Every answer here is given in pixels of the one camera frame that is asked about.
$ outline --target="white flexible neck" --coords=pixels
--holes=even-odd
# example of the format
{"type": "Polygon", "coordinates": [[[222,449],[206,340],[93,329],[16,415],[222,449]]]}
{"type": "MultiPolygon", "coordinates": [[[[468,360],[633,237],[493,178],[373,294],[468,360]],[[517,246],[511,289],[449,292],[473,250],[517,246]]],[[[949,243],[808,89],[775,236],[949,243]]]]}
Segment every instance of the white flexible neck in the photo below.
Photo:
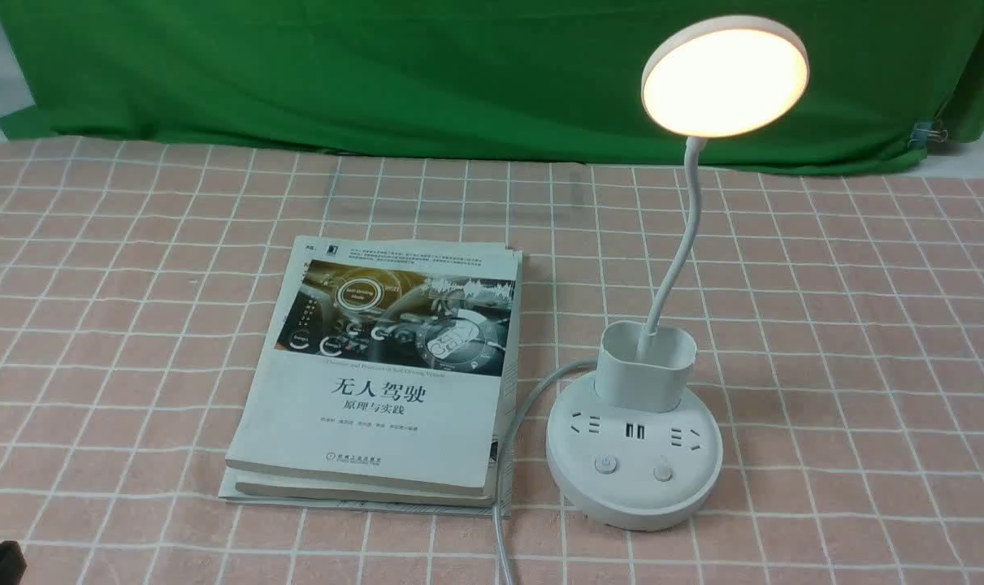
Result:
{"type": "Polygon", "coordinates": [[[650,351],[655,333],[658,331],[658,321],[661,319],[665,299],[669,297],[673,285],[676,284],[676,279],[680,276],[680,271],[683,270],[683,264],[686,263],[686,259],[690,255],[690,249],[693,248],[693,238],[697,236],[697,224],[700,223],[700,181],[697,178],[697,157],[707,143],[706,138],[687,138],[686,155],[683,160],[687,192],[690,199],[686,229],[683,231],[683,238],[680,240],[676,257],[673,258],[673,263],[669,265],[669,271],[665,273],[665,278],[662,279],[658,293],[654,296],[654,302],[651,304],[651,312],[647,315],[643,333],[640,334],[636,345],[637,362],[647,361],[648,351],[650,351]]]}

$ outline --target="power cord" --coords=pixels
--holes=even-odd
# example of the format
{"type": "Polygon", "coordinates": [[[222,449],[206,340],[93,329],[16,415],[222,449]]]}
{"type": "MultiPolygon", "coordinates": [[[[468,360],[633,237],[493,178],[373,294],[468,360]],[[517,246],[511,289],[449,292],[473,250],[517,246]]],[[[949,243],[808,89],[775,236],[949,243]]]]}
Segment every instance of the power cord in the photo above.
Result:
{"type": "MultiPolygon", "coordinates": [[[[543,393],[543,390],[548,388],[553,382],[558,381],[560,378],[565,377],[565,375],[572,373],[576,370],[591,370],[596,369],[595,359],[581,359],[577,362],[571,362],[566,364],[566,366],[560,366],[558,369],[554,370],[552,374],[547,375],[539,381],[539,385],[536,385],[534,389],[531,390],[528,399],[521,404],[520,408],[517,408],[517,413],[514,415],[514,421],[510,424],[509,430],[506,431],[506,437],[503,437],[502,452],[507,453],[507,449],[512,449],[514,447],[514,440],[517,438],[517,430],[521,428],[521,423],[524,422],[524,418],[528,415],[528,410],[531,409],[531,405],[534,404],[536,400],[539,400],[539,396],[543,393]]],[[[499,466],[499,470],[496,472],[496,497],[495,504],[492,505],[492,521],[495,525],[495,545],[496,552],[499,554],[499,564],[502,566],[502,574],[504,578],[504,585],[514,585],[517,579],[514,577],[514,568],[509,563],[509,554],[506,549],[506,538],[503,536],[502,528],[502,508],[500,508],[499,503],[499,492],[502,490],[502,475],[503,470],[506,466],[499,466]]]]}

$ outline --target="pen holder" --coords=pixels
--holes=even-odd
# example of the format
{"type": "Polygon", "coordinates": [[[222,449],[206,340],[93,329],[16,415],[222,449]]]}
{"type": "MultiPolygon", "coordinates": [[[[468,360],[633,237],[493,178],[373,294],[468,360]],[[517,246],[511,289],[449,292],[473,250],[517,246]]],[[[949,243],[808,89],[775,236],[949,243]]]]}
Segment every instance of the pen holder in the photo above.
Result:
{"type": "Polygon", "coordinates": [[[636,361],[636,344],[644,324],[611,323],[600,337],[596,359],[596,395],[611,406],[667,412],[678,406],[697,355],[689,333],[659,327],[646,362],[636,361]]]}

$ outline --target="white cable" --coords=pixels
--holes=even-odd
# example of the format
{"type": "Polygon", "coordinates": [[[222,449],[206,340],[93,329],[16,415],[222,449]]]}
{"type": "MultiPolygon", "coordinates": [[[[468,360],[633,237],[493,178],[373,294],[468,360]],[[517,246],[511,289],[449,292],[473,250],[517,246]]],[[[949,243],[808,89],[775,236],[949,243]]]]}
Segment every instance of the white cable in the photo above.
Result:
{"type": "Polygon", "coordinates": [[[697,178],[697,156],[704,149],[704,144],[708,143],[706,138],[687,138],[686,154],[683,157],[683,169],[686,172],[687,192],[690,197],[690,210],[687,212],[687,225],[683,231],[683,238],[680,240],[680,247],[676,251],[673,263],[669,265],[669,271],[665,273],[665,278],[661,281],[658,293],[654,296],[654,303],[651,304],[651,312],[647,315],[647,322],[644,323],[643,333],[640,334],[639,341],[636,342],[636,361],[646,362],[647,352],[650,351],[651,341],[658,333],[658,319],[661,319],[661,311],[665,306],[665,299],[669,297],[676,279],[683,270],[690,249],[693,248],[693,238],[697,236],[697,224],[700,223],[700,179],[697,178]]]}
{"type": "MultiPolygon", "coordinates": [[[[514,446],[514,438],[517,438],[517,430],[521,428],[521,422],[524,422],[524,416],[528,414],[528,410],[531,405],[534,404],[535,400],[539,399],[539,395],[543,393],[543,390],[548,388],[553,382],[558,381],[563,375],[569,374],[574,370],[583,370],[586,367],[596,367],[595,359],[581,359],[577,362],[571,362],[566,364],[566,366],[558,367],[552,374],[547,375],[539,381],[539,385],[535,386],[531,390],[528,399],[521,404],[520,408],[517,408],[517,413],[514,415],[514,421],[510,424],[509,430],[506,431],[506,437],[503,437],[502,445],[500,445],[499,452],[507,453],[514,446]]],[[[499,564],[502,566],[502,574],[505,580],[505,585],[514,585],[517,579],[514,577],[514,568],[510,566],[509,555],[506,551],[506,538],[503,536],[502,530],[502,510],[499,507],[499,492],[502,489],[502,475],[503,470],[506,466],[499,466],[498,473],[496,473],[495,481],[495,504],[492,505],[492,522],[495,523],[495,545],[496,551],[499,552],[499,564]]]]}

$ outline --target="desk lamp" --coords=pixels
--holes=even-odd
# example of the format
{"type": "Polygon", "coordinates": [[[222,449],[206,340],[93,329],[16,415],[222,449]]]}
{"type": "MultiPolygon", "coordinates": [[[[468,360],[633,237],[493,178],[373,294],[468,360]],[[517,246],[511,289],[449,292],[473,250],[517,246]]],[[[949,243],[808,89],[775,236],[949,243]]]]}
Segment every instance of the desk lamp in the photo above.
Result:
{"type": "MultiPolygon", "coordinates": [[[[688,137],[684,170],[689,210],[678,251],[647,322],[611,323],[594,362],[575,362],[544,378],[518,409],[506,444],[540,392],[596,364],[557,397],[548,416],[546,456],[567,500],[589,518],[629,530],[662,530],[704,504],[722,468],[722,436],[708,408],[686,386],[696,342],[659,324],[700,221],[697,159],[709,138],[735,137],[780,118],[808,82],[806,48],[786,26],[751,15],[707,19],[678,31],[647,61],[644,110],[658,126],[688,137]]],[[[507,585],[501,514],[496,543],[507,585]]]]}

